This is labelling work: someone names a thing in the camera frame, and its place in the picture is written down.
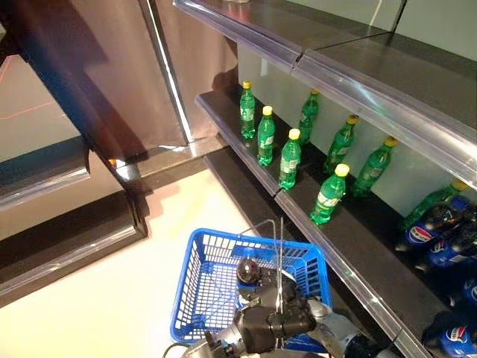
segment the green bottle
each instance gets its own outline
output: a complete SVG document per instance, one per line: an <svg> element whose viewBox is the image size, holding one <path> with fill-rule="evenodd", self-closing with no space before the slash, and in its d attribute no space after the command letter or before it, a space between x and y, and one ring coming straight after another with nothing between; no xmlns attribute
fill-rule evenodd
<svg viewBox="0 0 477 358"><path fill-rule="evenodd" d="M348 149L353 144L353 140L355 140L354 129L358 118L359 117L354 114L349 116L346 120L346 124L335 135L324 165L325 173L331 175L336 166L343 161Z"/></svg>
<svg viewBox="0 0 477 358"><path fill-rule="evenodd" d="M350 167L346 164L338 164L335 174L323 182L313 211L310 213L310 218L316 225L326 224L331 218L336 204L343 198L346 192L346 182L344 179L349 171Z"/></svg>
<svg viewBox="0 0 477 358"><path fill-rule="evenodd" d="M304 145L310 140L313 123L318 115L318 91L312 89L301 109L300 119L300 145Z"/></svg>
<svg viewBox="0 0 477 358"><path fill-rule="evenodd" d="M271 116L271 106L263 107L263 117L259 124L259 164L267 166L273 159L275 123Z"/></svg>
<svg viewBox="0 0 477 358"><path fill-rule="evenodd" d="M355 197L366 196L369 193L373 184L391 163L391 149L396 144L397 140L389 136L384 144L367 158L366 164L351 187L351 192Z"/></svg>
<svg viewBox="0 0 477 358"><path fill-rule="evenodd" d="M241 118L241 135L244 138L253 138L255 134L255 97L252 94L252 83L244 81L244 92L240 98L240 118Z"/></svg>
<svg viewBox="0 0 477 358"><path fill-rule="evenodd" d="M295 185L297 165L300 163L301 148L298 143L300 130L294 128L288 132L288 141L282 150L278 185L283 189L291 189Z"/></svg>
<svg viewBox="0 0 477 358"><path fill-rule="evenodd" d="M435 203L443 203L450 201L460 192L469 189L468 185L459 179L454 179L450 185L445 186L442 189L436 190L427 195L414 210L411 211L399 224L401 230L406 230L415 223Z"/></svg>

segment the blue bottle cap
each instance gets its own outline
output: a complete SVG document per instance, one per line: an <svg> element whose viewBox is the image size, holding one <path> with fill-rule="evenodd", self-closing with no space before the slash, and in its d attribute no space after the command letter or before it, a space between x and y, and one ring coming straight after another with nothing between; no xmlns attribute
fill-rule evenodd
<svg viewBox="0 0 477 358"><path fill-rule="evenodd" d="M450 201L451 207L453 207L457 211L465 210L465 208L471 205L471 203L472 202L468 198L462 195L457 195Z"/></svg>

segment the store shelf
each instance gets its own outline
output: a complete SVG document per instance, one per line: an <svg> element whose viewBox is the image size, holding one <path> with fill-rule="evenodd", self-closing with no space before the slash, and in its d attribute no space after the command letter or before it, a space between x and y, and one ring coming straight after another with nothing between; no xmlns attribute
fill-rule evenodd
<svg viewBox="0 0 477 358"><path fill-rule="evenodd" d="M290 70L307 48L323 48L386 31L286 0L174 0L174 5L230 39Z"/></svg>
<svg viewBox="0 0 477 358"><path fill-rule="evenodd" d="M240 134L240 87L199 95L197 103L218 125L231 148L259 181L274 195L305 237L325 251L328 264L359 299L379 326L395 339L407 357L430 357L420 344L423 331L435 315L446 307L392 250L398 213L374 194L360 201L347 198L337 208L333 220L317 227L308 218L320 183L326 179L320 168L325 156L312 145L303 148L297 184L284 191L277 188L279 148L289 126L275 116L274 161L263 168L256 161L256 142L245 142Z"/></svg>
<svg viewBox="0 0 477 358"><path fill-rule="evenodd" d="M308 50L292 75L477 189L477 62L383 34Z"/></svg>
<svg viewBox="0 0 477 358"><path fill-rule="evenodd" d="M281 147L288 140L288 126L276 114L275 138L274 138L274 159L269 166L260 166L257 158L258 146L257 136L253 139L245 139L241 136L240 108L238 103L241 96L241 87L236 86L223 91L212 91L199 95L196 103L201 107L218 126L222 137L229 143L230 147L237 153L252 173L259 179L263 187L269 194L276 195L279 191L277 184L279 168L279 158ZM257 127L262 118L262 108L264 104L257 100L255 106L255 126ZM313 145L307 145L302 153L302 165L311 163L314 153L317 151Z"/></svg>
<svg viewBox="0 0 477 358"><path fill-rule="evenodd" d="M286 0L175 5L477 189L477 62Z"/></svg>
<svg viewBox="0 0 477 358"><path fill-rule="evenodd" d="M85 153L77 136L0 163L0 212L89 179Z"/></svg>
<svg viewBox="0 0 477 358"><path fill-rule="evenodd" d="M144 236L125 192L10 236L0 245L0 307Z"/></svg>

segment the white wall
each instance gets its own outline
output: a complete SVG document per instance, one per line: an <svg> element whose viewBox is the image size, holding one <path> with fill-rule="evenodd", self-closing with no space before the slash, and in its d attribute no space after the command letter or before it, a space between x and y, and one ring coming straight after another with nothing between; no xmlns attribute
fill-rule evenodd
<svg viewBox="0 0 477 358"><path fill-rule="evenodd" d="M297 127L303 102L309 87L266 63L257 54L238 46L238 77L252 81L253 94L274 108L274 112L292 127ZM336 131L351 114L346 108L323 95L319 96L320 112L312 131L311 142L327 153ZM365 120L356 125L355 142L344 162L356 176L367 156L377 149L387 136ZM393 150L393 159L385 173L373 186L373 191L401 215L407 215L430 192L440 189L452 180L451 174L409 147L399 144ZM477 200L477 193L466 195Z"/></svg>
<svg viewBox="0 0 477 358"><path fill-rule="evenodd" d="M289 0L333 13L366 25L390 30L399 10L400 0Z"/></svg>
<svg viewBox="0 0 477 358"><path fill-rule="evenodd" d="M390 30L400 0L289 0ZM408 0L396 32L477 61L476 0Z"/></svg>

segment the blue plastic basket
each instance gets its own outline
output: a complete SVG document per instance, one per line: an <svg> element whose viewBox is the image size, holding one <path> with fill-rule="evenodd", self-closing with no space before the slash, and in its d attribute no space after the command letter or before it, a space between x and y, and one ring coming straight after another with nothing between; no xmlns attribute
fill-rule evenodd
<svg viewBox="0 0 477 358"><path fill-rule="evenodd" d="M218 332L232 323L238 293L236 268L247 248L261 267L275 269L273 239L238 236L197 229L187 245L172 313L171 335L177 342L193 343L206 330ZM283 242L283 269L292 274L305 297L318 297L331 306L326 264L322 250L302 242ZM287 349L323 352L307 335L287 339Z"/></svg>

